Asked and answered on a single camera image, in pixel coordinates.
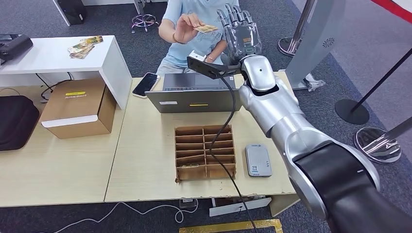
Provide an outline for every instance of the cardboard organizer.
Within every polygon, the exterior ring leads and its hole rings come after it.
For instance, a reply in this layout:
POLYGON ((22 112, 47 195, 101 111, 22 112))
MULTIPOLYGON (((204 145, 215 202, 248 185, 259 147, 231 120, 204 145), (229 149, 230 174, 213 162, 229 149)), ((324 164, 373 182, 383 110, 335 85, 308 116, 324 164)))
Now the cardboard organizer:
MULTIPOLYGON (((210 145, 222 126, 178 127, 174 130, 176 182, 228 178, 224 168, 210 155, 210 145)), ((228 125, 213 145, 213 154, 235 178, 236 157, 232 127, 228 125)))

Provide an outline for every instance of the bracelet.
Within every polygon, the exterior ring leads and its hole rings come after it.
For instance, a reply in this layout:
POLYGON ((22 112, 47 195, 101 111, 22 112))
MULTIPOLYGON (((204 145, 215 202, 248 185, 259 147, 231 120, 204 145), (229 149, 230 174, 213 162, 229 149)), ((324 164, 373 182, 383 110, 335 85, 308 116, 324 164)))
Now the bracelet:
POLYGON ((177 41, 176 38, 174 38, 174 34, 175 34, 175 33, 172 34, 172 38, 173 38, 173 41, 174 41, 175 43, 179 43, 179 44, 181 44, 181 45, 185 45, 185 44, 186 44, 186 43, 182 43, 182 42, 177 41))

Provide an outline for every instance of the robot finger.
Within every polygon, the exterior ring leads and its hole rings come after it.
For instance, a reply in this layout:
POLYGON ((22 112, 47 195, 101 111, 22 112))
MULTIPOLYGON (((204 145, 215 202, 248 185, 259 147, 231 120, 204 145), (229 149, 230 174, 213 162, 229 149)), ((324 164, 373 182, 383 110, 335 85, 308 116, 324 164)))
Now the robot finger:
POLYGON ((240 9, 239 6, 233 6, 233 9, 235 10, 236 16, 238 17, 239 22, 245 21, 245 17, 243 16, 242 10, 240 9))
POLYGON ((226 27, 227 25, 229 25, 229 22, 227 21, 226 15, 224 14, 224 12, 221 9, 219 9, 217 10, 217 13, 220 17, 220 21, 222 22, 222 26, 226 27))
POLYGON ((242 13, 247 23, 249 24, 253 23, 252 17, 250 16, 250 13, 248 11, 243 11, 242 13))
POLYGON ((235 16, 235 13, 233 12, 233 7, 229 3, 226 3, 224 6, 226 7, 226 10, 229 15, 229 19, 230 19, 229 24, 232 24, 233 26, 235 26, 236 22, 238 21, 238 18, 235 16))

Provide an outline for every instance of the woman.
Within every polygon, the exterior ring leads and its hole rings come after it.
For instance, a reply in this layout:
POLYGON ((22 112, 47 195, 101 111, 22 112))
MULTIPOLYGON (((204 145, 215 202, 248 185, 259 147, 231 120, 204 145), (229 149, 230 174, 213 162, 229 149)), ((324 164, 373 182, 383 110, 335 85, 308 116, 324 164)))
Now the woman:
POLYGON ((226 41, 216 11, 225 9, 226 3, 239 5, 239 0, 169 0, 159 35, 172 45, 157 69, 158 75, 194 72, 187 62, 193 50, 206 55, 206 62, 222 64, 220 55, 226 48, 226 41), (206 34, 195 30, 205 24, 218 30, 206 34))

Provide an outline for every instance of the robotic arm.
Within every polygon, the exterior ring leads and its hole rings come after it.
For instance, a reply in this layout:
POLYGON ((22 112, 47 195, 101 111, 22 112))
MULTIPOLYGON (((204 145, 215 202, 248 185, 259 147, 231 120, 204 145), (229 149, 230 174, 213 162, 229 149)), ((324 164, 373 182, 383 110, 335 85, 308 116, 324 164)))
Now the robotic arm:
POLYGON ((379 176, 355 148, 317 130, 298 100, 274 75, 261 53, 256 23, 247 11, 226 5, 218 10, 233 66, 188 57, 189 68, 210 78, 241 73, 240 99, 282 155, 289 179, 306 208, 327 220, 333 233, 410 233, 412 218, 378 191, 379 176))

